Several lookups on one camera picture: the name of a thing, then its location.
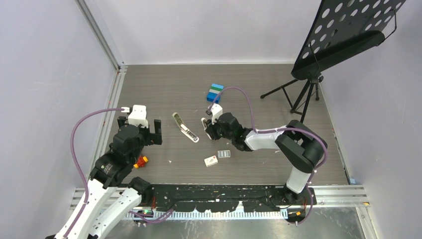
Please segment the small white stapler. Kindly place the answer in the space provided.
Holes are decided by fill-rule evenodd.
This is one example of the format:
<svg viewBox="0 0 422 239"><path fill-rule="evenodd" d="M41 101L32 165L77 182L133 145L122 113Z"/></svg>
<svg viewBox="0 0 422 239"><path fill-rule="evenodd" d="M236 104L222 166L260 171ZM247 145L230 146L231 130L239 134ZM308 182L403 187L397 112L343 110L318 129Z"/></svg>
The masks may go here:
<svg viewBox="0 0 422 239"><path fill-rule="evenodd" d="M204 131L207 134L208 138L210 140L213 140L213 137L212 137L212 134L211 134L211 128L209 128L209 126L212 125L211 119L201 118L201 122L202 122Z"/></svg>

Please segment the clear staples tray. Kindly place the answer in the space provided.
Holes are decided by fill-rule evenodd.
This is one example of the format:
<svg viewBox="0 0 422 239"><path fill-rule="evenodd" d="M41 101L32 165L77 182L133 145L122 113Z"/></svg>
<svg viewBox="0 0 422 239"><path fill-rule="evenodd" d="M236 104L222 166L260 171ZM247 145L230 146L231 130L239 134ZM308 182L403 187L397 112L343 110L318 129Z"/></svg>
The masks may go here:
<svg viewBox="0 0 422 239"><path fill-rule="evenodd" d="M230 158L231 157L231 151L230 150L219 150L217 152L218 158Z"/></svg>

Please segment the olive green white stapler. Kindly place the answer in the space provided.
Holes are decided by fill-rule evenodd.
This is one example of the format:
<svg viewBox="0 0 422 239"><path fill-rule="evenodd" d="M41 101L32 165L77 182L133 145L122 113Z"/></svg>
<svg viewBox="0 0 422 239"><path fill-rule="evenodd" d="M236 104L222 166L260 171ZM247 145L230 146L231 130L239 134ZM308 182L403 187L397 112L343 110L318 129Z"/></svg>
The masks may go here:
<svg viewBox="0 0 422 239"><path fill-rule="evenodd" d="M172 114L173 119L175 120L176 124L178 125L180 131L188 137L192 142L197 143L199 142L199 137L196 136L193 132L191 132L181 119L180 115L178 113Z"/></svg>

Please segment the white staples box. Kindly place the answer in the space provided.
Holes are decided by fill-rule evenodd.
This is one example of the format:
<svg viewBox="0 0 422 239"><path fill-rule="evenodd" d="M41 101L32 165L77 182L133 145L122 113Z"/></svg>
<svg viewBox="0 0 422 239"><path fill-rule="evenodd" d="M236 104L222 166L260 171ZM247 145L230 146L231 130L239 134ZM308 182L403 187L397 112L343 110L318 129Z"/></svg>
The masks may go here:
<svg viewBox="0 0 422 239"><path fill-rule="evenodd" d="M205 163L206 167L213 166L215 164L218 164L218 158L215 155L208 157L208 158L205 158L204 163Z"/></svg>

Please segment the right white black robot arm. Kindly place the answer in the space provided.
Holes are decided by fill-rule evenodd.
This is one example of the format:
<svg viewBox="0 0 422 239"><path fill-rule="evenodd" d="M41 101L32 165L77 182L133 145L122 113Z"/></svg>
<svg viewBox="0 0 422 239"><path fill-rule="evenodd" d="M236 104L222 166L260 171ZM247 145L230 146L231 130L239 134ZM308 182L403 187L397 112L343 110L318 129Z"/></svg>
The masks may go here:
<svg viewBox="0 0 422 239"><path fill-rule="evenodd" d="M216 120L202 118L201 121L211 140L225 138L239 151L280 150L293 166L281 191L288 204L297 204L304 198L315 170L327 159L327 143L298 120L263 130L243 127L231 113L223 113Z"/></svg>

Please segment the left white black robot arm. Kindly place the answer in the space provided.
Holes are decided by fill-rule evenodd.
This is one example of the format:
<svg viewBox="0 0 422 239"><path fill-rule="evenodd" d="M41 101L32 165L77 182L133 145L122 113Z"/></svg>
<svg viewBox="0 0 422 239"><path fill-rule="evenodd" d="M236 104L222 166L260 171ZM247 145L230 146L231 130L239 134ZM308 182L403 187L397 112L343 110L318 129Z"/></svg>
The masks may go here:
<svg viewBox="0 0 422 239"><path fill-rule="evenodd" d="M152 202L152 186L135 177L111 206L105 204L134 168L145 146L161 145L161 120L150 131L145 117L118 117L119 129L109 150L94 165L86 191L65 225L52 239L104 239L135 206Z"/></svg>

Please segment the red yellow toy brick car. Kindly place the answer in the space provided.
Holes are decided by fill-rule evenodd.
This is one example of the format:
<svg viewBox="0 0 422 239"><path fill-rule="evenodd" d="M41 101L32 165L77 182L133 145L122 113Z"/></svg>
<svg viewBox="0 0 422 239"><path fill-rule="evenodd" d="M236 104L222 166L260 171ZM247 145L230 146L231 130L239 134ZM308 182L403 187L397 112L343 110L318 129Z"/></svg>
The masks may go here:
<svg viewBox="0 0 422 239"><path fill-rule="evenodd" d="M146 156L140 156L137 162L133 165L134 168L141 168L145 167L146 163L148 162L148 158Z"/></svg>

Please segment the blue green toy brick stack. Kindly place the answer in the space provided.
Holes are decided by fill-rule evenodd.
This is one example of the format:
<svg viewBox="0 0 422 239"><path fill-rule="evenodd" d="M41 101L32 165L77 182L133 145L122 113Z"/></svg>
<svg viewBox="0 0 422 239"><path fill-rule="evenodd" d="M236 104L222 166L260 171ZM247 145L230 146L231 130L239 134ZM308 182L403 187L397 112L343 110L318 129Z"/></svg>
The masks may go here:
<svg viewBox="0 0 422 239"><path fill-rule="evenodd" d="M206 100L208 102L213 102L215 100L215 103L218 104L220 101L221 96L218 96L218 94L224 89L224 86L219 84L211 84L211 87L209 89L209 92L207 94Z"/></svg>

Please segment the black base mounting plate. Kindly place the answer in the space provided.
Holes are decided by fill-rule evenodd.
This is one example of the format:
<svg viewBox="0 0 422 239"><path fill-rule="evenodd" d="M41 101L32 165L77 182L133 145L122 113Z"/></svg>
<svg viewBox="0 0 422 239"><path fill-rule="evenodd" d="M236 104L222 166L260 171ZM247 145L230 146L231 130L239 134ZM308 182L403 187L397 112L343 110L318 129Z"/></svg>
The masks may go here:
<svg viewBox="0 0 422 239"><path fill-rule="evenodd" d="M275 212L316 204L314 189L304 190L299 195L274 185L195 185L153 184L142 196L141 207L166 212L233 212L239 206L248 213Z"/></svg>

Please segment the black music stand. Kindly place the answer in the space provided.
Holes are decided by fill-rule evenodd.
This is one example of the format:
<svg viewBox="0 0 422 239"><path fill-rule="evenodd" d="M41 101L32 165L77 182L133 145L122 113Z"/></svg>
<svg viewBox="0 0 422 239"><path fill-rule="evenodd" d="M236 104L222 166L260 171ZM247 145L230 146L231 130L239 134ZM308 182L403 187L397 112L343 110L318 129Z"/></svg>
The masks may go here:
<svg viewBox="0 0 422 239"><path fill-rule="evenodd" d="M261 99L282 90L292 114L303 122L311 97L320 99L322 72L372 47L381 45L388 36L387 24L396 21L403 0L323 0L306 40L294 63L293 80L261 95ZM305 84L295 102L286 88L298 81Z"/></svg>

